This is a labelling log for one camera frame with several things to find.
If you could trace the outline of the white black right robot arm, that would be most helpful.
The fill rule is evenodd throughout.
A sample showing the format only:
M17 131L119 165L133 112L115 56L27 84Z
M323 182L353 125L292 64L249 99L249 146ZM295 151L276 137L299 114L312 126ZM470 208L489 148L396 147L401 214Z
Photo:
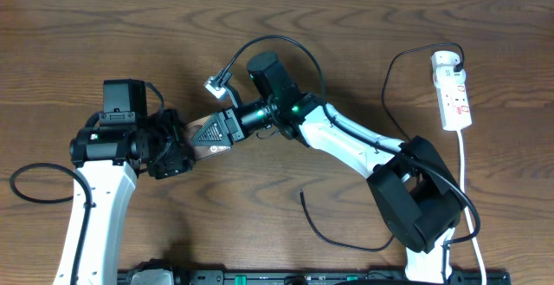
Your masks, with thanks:
M360 126L313 93L303 93L274 52L250 59L247 71L260 99L212 114L193 146L231 147L264 127L331 154L366 179L383 221L407 249L405 275L448 282L448 240L465 206L459 186L433 145L404 142Z

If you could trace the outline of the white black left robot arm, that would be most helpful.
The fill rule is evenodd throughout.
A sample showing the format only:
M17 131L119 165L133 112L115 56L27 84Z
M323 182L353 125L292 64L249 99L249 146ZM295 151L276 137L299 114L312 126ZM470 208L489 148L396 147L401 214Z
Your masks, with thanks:
M161 179L187 172L184 123L174 109L94 113L70 144L72 212L56 284L114 284L126 211L138 176Z

